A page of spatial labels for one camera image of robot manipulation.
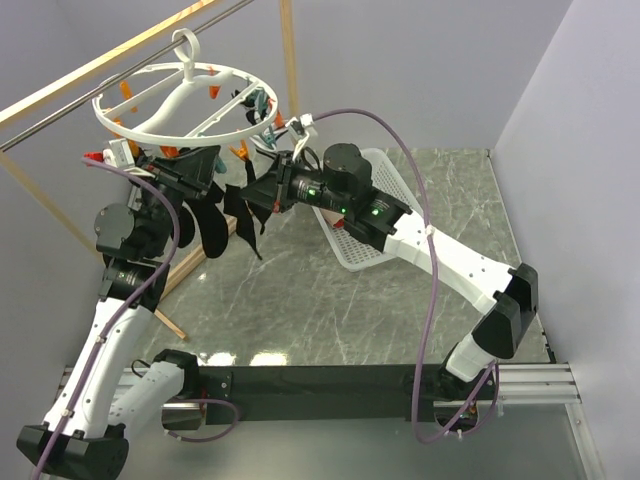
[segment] white laundry basket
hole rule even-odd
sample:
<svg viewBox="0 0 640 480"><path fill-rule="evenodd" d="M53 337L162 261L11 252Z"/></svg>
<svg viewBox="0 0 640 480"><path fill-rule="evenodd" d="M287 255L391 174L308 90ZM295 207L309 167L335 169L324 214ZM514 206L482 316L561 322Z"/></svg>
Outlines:
<svg viewBox="0 0 640 480"><path fill-rule="evenodd" d="M404 182L400 173L396 170L396 167L393 166L387 154L378 148L365 148L361 152L362 156L367 159L373 167L373 186L402 200L422 215L422 208L420 208L418 200L416 200L416 197ZM392 255L381 253L369 245L358 242L343 228L332 227L323 218L319 209L314 207L313 211L331 244L333 253L336 254L340 264L347 270L357 272L393 258Z"/></svg>

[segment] clothespin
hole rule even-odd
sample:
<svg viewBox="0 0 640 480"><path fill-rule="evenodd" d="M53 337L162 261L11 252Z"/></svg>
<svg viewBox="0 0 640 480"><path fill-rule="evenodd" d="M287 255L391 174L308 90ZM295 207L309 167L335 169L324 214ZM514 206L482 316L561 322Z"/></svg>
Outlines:
<svg viewBox="0 0 640 480"><path fill-rule="evenodd" d="M180 155L180 152L178 152L176 147L160 147L160 150L162 150L162 153L164 153L164 156L167 158L173 158Z"/></svg>
<svg viewBox="0 0 640 480"><path fill-rule="evenodd" d="M273 133L273 127L269 125L269 128L260 134L260 138L264 143L266 143L269 147L273 148L276 145L276 136Z"/></svg>
<svg viewBox="0 0 640 480"><path fill-rule="evenodd" d="M215 74L216 74L216 71L212 67L209 67L209 75L213 76ZM209 96L214 100L218 96L218 93L220 93L220 87L216 87L216 86L209 87Z"/></svg>
<svg viewBox="0 0 640 480"><path fill-rule="evenodd" d="M267 92L265 92L261 88L256 89L254 93L256 94L255 96L256 111L258 112L258 115L260 115L260 118L264 118L267 115L267 107L269 106L267 100L269 97L267 96Z"/></svg>
<svg viewBox="0 0 640 480"><path fill-rule="evenodd" d="M129 100L131 97L133 97L133 92L131 91L131 87L129 87L129 84L126 81L120 82L120 91L122 92L122 96L124 97L125 100ZM131 109L131 113L136 113L137 111L138 111L138 107L133 107Z"/></svg>
<svg viewBox="0 0 640 480"><path fill-rule="evenodd" d="M272 98L269 99L269 106L273 108ZM282 118L282 114L280 113L280 110L278 110L278 113L276 113L276 119L274 120L273 124L276 126L278 130L284 127L284 119Z"/></svg>
<svg viewBox="0 0 640 480"><path fill-rule="evenodd" d="M240 140L240 144L242 145L242 147L240 147L239 149L235 149L230 146L229 150L231 150L231 152L240 160L246 162L247 160L249 160L249 148L247 148L247 144L244 140Z"/></svg>

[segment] black metal base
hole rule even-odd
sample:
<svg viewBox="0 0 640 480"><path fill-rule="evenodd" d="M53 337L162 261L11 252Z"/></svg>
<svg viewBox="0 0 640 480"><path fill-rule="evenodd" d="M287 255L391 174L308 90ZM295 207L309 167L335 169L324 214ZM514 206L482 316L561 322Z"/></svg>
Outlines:
<svg viewBox="0 0 640 480"><path fill-rule="evenodd" d="M44 473L73 480L115 480L129 454L124 426L109 427L103 438L60 435ZM22 427L17 447L33 465L40 460L51 433L44 425Z"/></svg>
<svg viewBox="0 0 640 480"><path fill-rule="evenodd" d="M238 406L242 421L409 420L414 369L415 365L201 367L200 379L209 397ZM440 365L424 365L422 379L419 420L423 422L434 421L434 401L466 400L476 384L456 381ZM493 395L494 386L485 384L477 399L490 400ZM207 409L209 425L231 420L229 409L215 405Z"/></svg>

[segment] white hanger hook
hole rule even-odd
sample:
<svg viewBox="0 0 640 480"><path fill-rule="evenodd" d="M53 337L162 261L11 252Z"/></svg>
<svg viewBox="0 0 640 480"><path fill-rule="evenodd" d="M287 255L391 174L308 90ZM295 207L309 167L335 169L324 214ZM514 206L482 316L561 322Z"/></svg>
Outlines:
<svg viewBox="0 0 640 480"><path fill-rule="evenodd" d="M189 46L191 47L190 55L187 55L182 45L178 45L173 49L178 59L184 64L184 80L186 82L193 81L193 69L195 66L195 61L200 56L200 42L198 41L198 37L188 28L181 28L173 32L171 35L171 41L175 42L180 37L184 37L189 42Z"/></svg>

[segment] gray marble surface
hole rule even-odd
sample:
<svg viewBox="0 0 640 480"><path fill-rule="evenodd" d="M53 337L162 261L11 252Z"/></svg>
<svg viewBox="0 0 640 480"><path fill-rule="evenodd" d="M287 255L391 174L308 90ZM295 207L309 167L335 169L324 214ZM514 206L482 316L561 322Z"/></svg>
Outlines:
<svg viewBox="0 0 640 480"><path fill-rule="evenodd" d="M397 149L387 153L419 199L407 159ZM486 150L420 149L413 154L426 181L433 224L488 257L517 265ZM228 163L230 172L217 181L237 184L242 167ZM258 171L268 165L257 163ZM273 216L258 248L263 261L233 236L221 258L196 268L161 304L189 340L181 341L154 322L135 356L149 359L163 348L175 348L210 365L416 361L429 275L400 260L350 273L304 205ZM460 295L441 284L425 361L441 362L479 318ZM514 361L549 361L538 320Z"/></svg>

